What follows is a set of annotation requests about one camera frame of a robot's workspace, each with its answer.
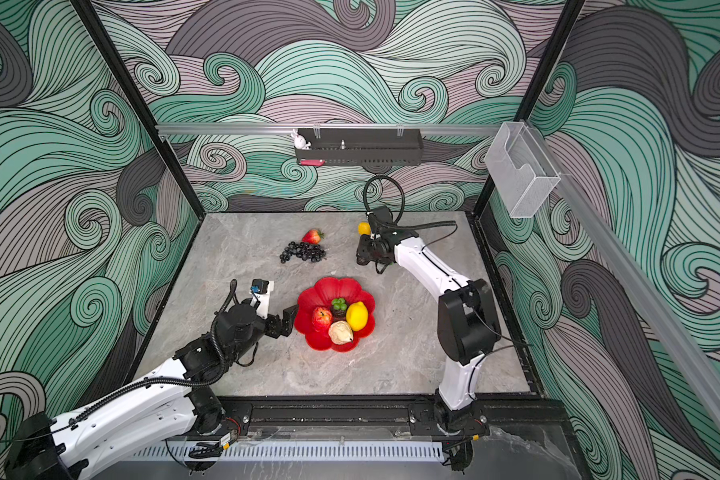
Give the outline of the small yellow lemon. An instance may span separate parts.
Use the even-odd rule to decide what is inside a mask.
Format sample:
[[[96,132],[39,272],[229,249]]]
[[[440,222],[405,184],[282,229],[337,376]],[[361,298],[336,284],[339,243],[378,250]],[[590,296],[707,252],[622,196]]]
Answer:
[[[370,225],[366,222],[360,223],[357,230],[360,235],[370,235],[372,233]]]

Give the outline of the large yellow lemon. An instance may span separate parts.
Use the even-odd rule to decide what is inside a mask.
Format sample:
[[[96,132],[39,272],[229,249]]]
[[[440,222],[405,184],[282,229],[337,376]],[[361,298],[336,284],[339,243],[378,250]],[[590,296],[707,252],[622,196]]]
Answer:
[[[369,321],[369,311],[362,301],[352,303],[346,312],[346,322],[354,332],[363,330]]]

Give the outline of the dark purple mangosteen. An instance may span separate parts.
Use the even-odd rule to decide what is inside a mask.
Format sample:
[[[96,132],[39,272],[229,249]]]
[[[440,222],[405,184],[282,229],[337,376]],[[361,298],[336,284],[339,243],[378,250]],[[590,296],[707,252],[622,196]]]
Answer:
[[[348,304],[343,297],[334,298],[331,301],[331,311],[334,317],[345,318],[348,310]]]

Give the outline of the red flower-shaped fruit bowl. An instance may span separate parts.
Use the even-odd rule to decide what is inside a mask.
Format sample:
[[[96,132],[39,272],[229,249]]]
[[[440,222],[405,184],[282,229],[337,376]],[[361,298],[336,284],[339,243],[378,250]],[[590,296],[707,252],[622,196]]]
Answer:
[[[325,277],[298,298],[295,329],[316,351],[349,352],[375,330],[375,299],[352,278]]]

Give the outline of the red apple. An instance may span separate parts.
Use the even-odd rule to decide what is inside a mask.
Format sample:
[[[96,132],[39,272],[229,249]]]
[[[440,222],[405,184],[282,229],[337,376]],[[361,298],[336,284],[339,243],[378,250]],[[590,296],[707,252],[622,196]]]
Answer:
[[[311,324],[316,332],[327,331],[333,323],[332,311],[326,307],[316,307],[312,313]]]

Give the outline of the beige pear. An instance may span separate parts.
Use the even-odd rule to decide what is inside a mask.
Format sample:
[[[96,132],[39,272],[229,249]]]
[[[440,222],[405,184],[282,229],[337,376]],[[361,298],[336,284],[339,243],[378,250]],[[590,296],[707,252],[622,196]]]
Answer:
[[[354,341],[354,330],[347,321],[336,321],[329,327],[328,336],[334,345],[345,345]]]

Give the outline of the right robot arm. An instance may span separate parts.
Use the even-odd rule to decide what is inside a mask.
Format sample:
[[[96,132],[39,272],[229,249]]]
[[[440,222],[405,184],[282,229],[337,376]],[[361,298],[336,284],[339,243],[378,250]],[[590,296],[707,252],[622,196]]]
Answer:
[[[505,340],[510,347],[526,347],[501,333],[498,309],[491,286],[484,279],[472,280],[440,259],[419,235],[424,229],[452,227],[455,221],[402,226],[405,195],[400,195],[397,214],[386,206],[370,206],[369,190],[374,182],[403,188],[389,175],[376,174],[363,186],[361,201],[370,231],[360,236],[356,263],[372,264],[377,274],[390,265],[407,270],[437,301],[437,338],[446,355],[443,378],[436,390],[433,413],[440,431],[455,436],[466,431],[472,404],[477,399],[476,381],[485,360]]]

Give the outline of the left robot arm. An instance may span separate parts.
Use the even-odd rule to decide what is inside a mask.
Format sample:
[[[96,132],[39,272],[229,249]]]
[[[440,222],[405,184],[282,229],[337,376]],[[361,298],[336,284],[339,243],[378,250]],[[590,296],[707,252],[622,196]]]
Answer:
[[[253,281],[239,300],[232,281],[208,332],[144,375],[76,410],[24,420],[10,441],[7,479],[92,479],[133,454],[172,437],[199,435],[193,467],[207,467],[237,440],[238,422],[212,387],[264,337],[289,336],[299,308],[269,311],[272,285]]]

